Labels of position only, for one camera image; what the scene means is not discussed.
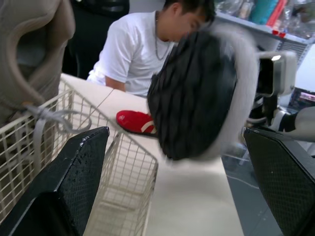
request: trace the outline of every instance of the shoe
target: shoe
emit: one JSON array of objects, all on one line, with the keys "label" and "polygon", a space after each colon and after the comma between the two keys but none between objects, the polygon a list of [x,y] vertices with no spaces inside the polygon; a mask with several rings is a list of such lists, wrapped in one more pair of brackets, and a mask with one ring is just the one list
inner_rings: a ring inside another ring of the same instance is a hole
[{"label": "shoe", "polygon": [[116,115],[117,124],[132,134],[157,137],[157,130],[149,114],[135,111],[120,111]]}]

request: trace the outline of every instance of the silver necklace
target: silver necklace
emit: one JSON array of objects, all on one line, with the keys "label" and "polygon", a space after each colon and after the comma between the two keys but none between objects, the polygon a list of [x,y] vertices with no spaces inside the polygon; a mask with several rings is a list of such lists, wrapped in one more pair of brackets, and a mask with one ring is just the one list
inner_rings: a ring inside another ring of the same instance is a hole
[{"label": "silver necklace", "polygon": [[162,58],[160,58],[158,55],[158,29],[157,28],[158,28],[158,12],[156,12],[156,56],[158,60],[163,60],[169,50],[170,44],[168,44],[166,52],[164,53]]}]

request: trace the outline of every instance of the white t-shirt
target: white t-shirt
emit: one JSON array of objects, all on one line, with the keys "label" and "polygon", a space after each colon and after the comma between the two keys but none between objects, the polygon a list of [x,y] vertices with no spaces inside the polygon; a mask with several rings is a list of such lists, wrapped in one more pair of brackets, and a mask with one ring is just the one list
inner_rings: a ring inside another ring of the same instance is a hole
[{"label": "white t-shirt", "polygon": [[105,84],[105,76],[125,83],[126,92],[147,96],[154,73],[159,72],[173,42],[157,38],[155,12],[133,13],[114,22],[109,30],[99,61],[90,72],[88,81]]}]

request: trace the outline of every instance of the man's arm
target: man's arm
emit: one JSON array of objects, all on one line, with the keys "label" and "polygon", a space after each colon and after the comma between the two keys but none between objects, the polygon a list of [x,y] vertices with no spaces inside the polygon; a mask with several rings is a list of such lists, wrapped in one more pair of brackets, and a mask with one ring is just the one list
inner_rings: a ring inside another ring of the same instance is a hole
[{"label": "man's arm", "polygon": [[106,86],[126,92],[125,84],[105,76]]},{"label": "man's arm", "polygon": [[125,21],[114,22],[99,55],[99,71],[106,86],[126,91],[125,83],[135,50],[132,28]]}]

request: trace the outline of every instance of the black hair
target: black hair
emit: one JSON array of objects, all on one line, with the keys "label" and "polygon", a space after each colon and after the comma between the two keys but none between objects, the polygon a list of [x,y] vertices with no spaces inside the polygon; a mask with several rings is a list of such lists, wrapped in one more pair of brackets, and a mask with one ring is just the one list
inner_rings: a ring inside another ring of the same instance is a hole
[{"label": "black hair", "polygon": [[205,13],[206,22],[212,23],[215,20],[216,11],[214,0],[166,0],[164,9],[167,9],[177,2],[183,6],[183,13],[195,12],[201,8],[203,13]]}]

